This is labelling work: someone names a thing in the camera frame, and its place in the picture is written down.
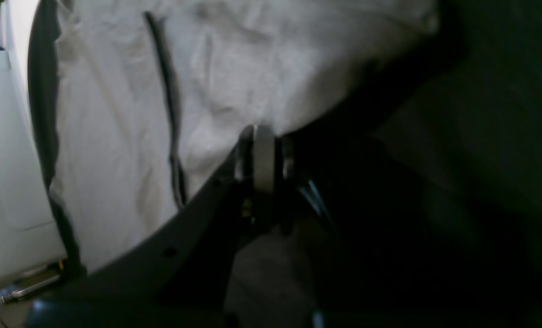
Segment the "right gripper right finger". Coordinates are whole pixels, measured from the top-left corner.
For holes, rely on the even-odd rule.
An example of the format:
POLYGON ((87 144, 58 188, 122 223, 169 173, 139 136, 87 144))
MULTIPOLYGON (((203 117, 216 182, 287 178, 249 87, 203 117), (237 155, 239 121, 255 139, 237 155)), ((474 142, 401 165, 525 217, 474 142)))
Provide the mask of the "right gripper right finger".
POLYGON ((328 318, 312 287, 312 263, 304 252, 340 232, 317 184, 299 170, 294 144, 276 137, 270 127, 253 129, 253 222, 258 232, 253 258, 262 277, 269 310, 262 315, 269 328, 326 328, 328 318))

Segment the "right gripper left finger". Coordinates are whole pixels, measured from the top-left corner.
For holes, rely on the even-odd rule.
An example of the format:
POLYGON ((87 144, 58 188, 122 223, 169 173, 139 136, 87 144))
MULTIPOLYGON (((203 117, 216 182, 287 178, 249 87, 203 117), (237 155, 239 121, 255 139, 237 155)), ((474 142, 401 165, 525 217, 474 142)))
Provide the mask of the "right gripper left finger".
POLYGON ((123 257, 33 302, 27 328, 237 328, 223 310, 248 225, 255 128, 165 226, 123 257))

